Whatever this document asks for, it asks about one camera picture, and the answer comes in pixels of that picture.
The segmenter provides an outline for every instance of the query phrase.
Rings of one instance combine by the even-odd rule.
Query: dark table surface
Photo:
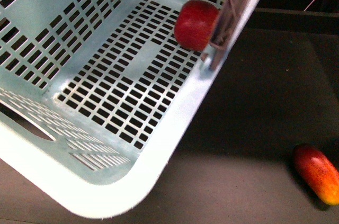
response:
[[[339,223],[290,161],[310,142],[339,166],[338,54],[338,36],[245,29],[141,204],[84,219],[0,160],[0,223]]]

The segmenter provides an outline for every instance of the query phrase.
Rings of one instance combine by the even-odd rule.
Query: basket grid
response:
[[[177,15],[142,0],[58,100],[141,149],[198,60],[171,33]]]

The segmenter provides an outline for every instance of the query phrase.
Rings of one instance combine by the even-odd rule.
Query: apple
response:
[[[339,204],[339,172],[328,158],[309,144],[293,149],[296,171],[326,204]]]
[[[204,50],[215,27],[218,13],[219,10],[208,2],[200,0],[186,2],[174,26],[175,39],[183,48]]]

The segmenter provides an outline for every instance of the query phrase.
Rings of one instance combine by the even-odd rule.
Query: light blue basket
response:
[[[80,216],[140,202],[220,69],[176,43],[186,1],[0,0],[0,102],[50,138],[0,113],[0,158]]]

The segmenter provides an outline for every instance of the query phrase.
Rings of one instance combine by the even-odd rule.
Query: red apple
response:
[[[317,148],[302,144],[293,150],[297,172],[326,204],[339,204],[339,172]]]
[[[208,2],[188,1],[176,20],[175,39],[183,48],[202,51],[211,37],[218,13],[218,9]]]

